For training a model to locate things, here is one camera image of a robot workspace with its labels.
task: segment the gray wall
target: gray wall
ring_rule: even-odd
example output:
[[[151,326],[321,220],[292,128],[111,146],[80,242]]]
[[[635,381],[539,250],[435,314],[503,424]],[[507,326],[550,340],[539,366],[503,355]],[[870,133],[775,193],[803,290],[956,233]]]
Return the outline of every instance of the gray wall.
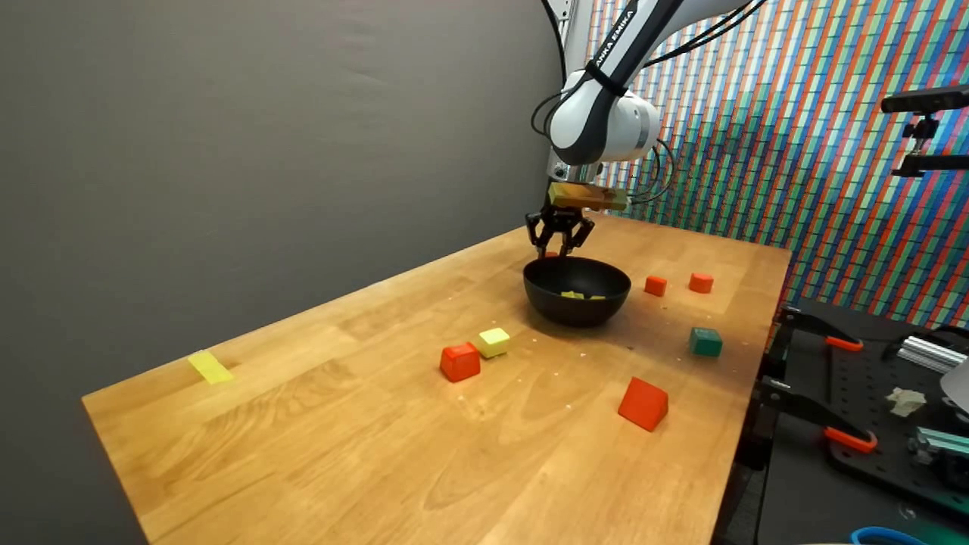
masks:
[[[82,394],[519,226],[554,85],[539,4],[0,4],[0,543],[137,539]]]

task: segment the wooden table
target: wooden table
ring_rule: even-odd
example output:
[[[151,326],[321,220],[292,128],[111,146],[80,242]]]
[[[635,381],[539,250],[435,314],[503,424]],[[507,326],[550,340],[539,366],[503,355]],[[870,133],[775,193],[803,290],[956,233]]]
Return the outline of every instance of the wooden table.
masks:
[[[487,238],[86,396],[151,543],[707,543],[790,254],[623,219],[578,250],[634,280],[598,329],[539,317],[523,231]],[[665,298],[643,295],[665,275]],[[687,290],[711,272],[714,290]],[[690,355],[692,325],[725,355]],[[487,326],[503,361],[450,386]],[[638,375],[668,394],[646,434]]]

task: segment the red cube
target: red cube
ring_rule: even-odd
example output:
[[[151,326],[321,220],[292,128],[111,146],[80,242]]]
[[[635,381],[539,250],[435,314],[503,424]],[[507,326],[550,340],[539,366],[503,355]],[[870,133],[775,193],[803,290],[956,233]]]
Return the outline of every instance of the red cube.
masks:
[[[697,295],[711,295],[711,290],[714,290],[714,275],[692,272],[692,275],[690,275],[690,290],[697,290]]]
[[[643,429],[656,429],[668,413],[668,396],[663,387],[653,387],[643,378],[630,378],[626,396],[617,406],[617,414],[634,420]]]
[[[665,280],[663,275],[646,275],[646,295],[663,298]]]
[[[441,348],[441,375],[448,381],[463,381],[479,372],[480,372],[480,358],[472,342]]]

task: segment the yellow block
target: yellow block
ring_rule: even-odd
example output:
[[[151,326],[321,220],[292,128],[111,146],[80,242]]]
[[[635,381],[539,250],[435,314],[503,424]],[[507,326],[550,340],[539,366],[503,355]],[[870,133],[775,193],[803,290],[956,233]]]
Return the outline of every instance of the yellow block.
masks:
[[[474,340],[474,348],[483,361],[509,355],[511,336],[503,326],[480,329]]]
[[[221,366],[221,361],[212,352],[197,352],[187,358],[187,364],[209,381],[209,386],[221,386],[221,381],[234,381],[236,375],[230,369]]]

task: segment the small block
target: small block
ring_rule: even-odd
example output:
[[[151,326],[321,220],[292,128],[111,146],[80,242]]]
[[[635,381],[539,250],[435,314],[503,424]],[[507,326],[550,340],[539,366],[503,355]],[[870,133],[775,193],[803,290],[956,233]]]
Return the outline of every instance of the small block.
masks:
[[[463,346],[444,346],[441,348],[441,364],[440,364],[441,375],[448,381],[463,381],[480,372],[480,358],[479,348],[463,342]]]
[[[221,381],[234,381],[236,375],[230,369],[225,369],[225,364],[212,355],[212,352],[197,352],[187,358],[187,364],[209,381],[209,386],[221,386]]]
[[[690,326],[690,348],[692,348],[692,355],[699,355],[699,358],[716,358],[721,348],[725,348],[725,340],[721,340],[721,332],[711,329],[711,326]]]
[[[714,275],[692,272],[692,275],[690,275],[690,290],[697,290],[697,295],[711,295],[711,290],[714,290]]]
[[[665,280],[663,275],[646,275],[646,295],[663,298]]]
[[[643,429],[656,429],[668,413],[668,396],[663,387],[653,387],[643,378],[630,378],[626,394],[617,406],[617,414],[634,420]]]
[[[483,361],[509,355],[511,336],[503,326],[480,329],[474,348]]]

